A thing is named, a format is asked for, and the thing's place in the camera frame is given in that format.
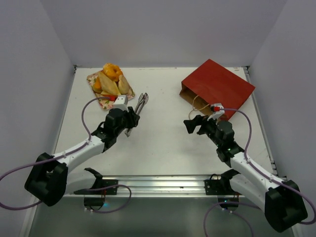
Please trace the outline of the glazed fake donut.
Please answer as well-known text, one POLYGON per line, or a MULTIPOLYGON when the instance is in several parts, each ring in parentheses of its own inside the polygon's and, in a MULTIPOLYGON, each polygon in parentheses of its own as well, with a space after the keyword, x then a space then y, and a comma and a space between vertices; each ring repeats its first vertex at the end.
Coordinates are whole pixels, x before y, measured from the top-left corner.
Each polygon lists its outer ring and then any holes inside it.
POLYGON ((119 80, 119 76, 123 75, 120 67, 118 65, 112 63, 106 63, 103 66, 103 73, 111 80, 117 82, 119 80))

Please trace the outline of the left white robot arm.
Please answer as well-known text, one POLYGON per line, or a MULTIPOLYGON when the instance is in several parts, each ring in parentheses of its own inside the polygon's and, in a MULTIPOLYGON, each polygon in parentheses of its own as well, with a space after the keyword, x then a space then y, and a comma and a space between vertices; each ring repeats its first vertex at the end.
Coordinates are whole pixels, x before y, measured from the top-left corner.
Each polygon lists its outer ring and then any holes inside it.
POLYGON ((103 187, 99 172, 85 168, 80 178, 70 173, 88 159, 111 148, 125 129, 137 127, 139 119, 139 114, 132 107, 127 110, 111 109, 90 138, 62 153, 41 154, 24 188, 47 206, 55 205, 65 194, 76 191, 99 193, 103 187))

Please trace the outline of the orange fake sandwich bread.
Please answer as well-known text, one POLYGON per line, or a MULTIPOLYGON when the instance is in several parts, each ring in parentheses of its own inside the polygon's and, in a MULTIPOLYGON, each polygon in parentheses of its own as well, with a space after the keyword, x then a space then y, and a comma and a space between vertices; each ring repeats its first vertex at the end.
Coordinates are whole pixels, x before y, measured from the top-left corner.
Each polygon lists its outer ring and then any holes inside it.
POLYGON ((109 93, 109 92, 107 92, 105 90, 103 90, 100 93, 100 97, 102 99, 109 100, 109 101, 112 101, 112 102, 114 102, 117 99, 117 97, 120 96, 120 95, 121 95, 120 93, 119 94, 111 94, 111 93, 109 93))

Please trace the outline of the red paper bag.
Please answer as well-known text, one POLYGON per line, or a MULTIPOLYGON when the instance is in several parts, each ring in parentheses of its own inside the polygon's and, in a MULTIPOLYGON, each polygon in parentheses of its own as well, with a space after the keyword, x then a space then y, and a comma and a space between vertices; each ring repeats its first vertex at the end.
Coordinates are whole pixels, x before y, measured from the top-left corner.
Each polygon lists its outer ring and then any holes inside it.
POLYGON ((181 81, 180 97, 191 104, 192 112, 211 115, 210 106, 220 103, 224 108, 240 109, 255 86, 208 59, 181 81))

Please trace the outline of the round beige bread bun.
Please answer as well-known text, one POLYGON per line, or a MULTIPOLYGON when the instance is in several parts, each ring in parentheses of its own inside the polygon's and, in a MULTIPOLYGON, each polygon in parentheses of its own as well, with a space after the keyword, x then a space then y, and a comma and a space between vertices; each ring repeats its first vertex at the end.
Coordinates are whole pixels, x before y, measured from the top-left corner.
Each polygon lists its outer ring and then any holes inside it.
POLYGON ((118 77, 118 89, 121 94, 127 94, 129 92, 130 85, 124 75, 118 77))

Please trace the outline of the silver metal tongs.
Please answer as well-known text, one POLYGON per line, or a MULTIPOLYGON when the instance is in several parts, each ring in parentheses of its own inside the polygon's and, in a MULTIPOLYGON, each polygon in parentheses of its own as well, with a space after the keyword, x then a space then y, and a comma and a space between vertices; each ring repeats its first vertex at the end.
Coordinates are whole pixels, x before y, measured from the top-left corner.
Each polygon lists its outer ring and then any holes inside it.
MULTIPOLYGON (((144 94, 141 93, 141 95, 139 96, 139 99, 138 99, 138 103, 137 103, 137 105, 136 105, 136 107, 135 107, 135 113, 136 113, 137 115, 140 114, 140 112, 142 111, 143 107, 146 105, 146 103, 148 102, 148 100, 149 100, 148 94, 147 94, 147 93, 144 93, 144 94)), ((129 137, 130 134, 131 134, 131 132, 132 132, 132 130, 133 130, 133 128, 127 129, 127 130, 125 131, 125 135, 126 135, 127 137, 129 137)))

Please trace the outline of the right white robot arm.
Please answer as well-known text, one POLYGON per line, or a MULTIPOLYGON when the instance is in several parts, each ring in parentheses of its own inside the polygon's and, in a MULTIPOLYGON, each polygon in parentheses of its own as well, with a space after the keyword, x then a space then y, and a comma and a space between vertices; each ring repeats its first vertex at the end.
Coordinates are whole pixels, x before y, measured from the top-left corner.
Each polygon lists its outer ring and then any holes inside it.
POLYGON ((241 194, 261 209, 270 226, 281 233, 305 220, 308 216, 297 184, 282 179, 245 158, 245 150, 234 139, 233 126, 228 121, 216 121, 206 116, 185 120, 187 132, 199 127, 198 135, 206 135, 217 147, 216 153, 230 170, 220 179, 205 180, 205 193, 213 190, 218 195, 241 194))

